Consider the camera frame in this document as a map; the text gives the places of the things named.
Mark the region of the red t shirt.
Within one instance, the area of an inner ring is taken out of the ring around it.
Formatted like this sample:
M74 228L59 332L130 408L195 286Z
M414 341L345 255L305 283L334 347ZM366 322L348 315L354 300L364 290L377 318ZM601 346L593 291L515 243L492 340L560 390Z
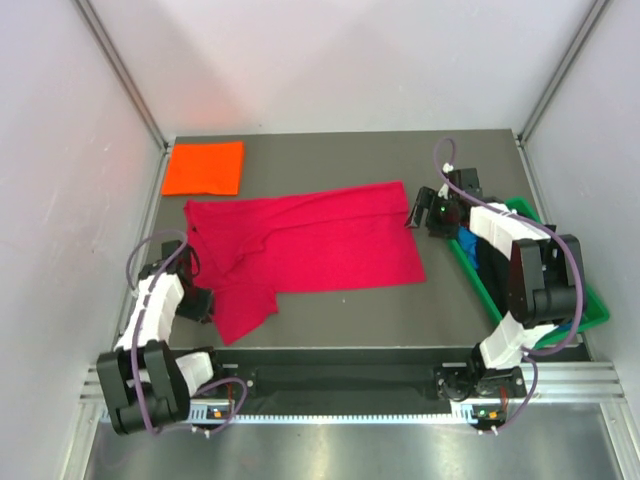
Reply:
M280 294L394 287L426 275L405 221L402 182L184 206L199 260L195 283L215 297L225 345L278 312Z

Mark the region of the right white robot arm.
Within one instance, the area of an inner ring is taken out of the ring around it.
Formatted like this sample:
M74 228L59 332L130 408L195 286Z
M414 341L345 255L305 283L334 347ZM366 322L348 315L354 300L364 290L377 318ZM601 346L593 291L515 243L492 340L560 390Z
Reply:
M504 317L475 345L464 367L437 370L439 392L455 402L517 396L522 360L555 327L582 316L586 298L579 241L486 199L474 168L446 164L441 174L440 189L420 188L406 227L425 226L430 235L446 239L467 228L488 244L507 273L501 288Z

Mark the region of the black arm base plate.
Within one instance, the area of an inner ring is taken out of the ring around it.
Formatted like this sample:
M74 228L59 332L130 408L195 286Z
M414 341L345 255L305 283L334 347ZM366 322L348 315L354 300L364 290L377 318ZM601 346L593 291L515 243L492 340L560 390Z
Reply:
M209 348L244 380L249 415L447 413L452 400L526 394L521 371L485 371L471 348Z

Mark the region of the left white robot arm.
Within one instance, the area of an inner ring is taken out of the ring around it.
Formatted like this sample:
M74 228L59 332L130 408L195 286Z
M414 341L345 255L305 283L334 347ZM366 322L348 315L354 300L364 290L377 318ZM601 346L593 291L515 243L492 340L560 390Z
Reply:
M111 425L119 435L157 434L187 419L197 390L212 397L226 387L227 374L209 353L177 354L168 345L175 319L212 320L214 294L195 285L199 270L193 248L173 240L161 245L159 260L139 272L125 331L96 362Z

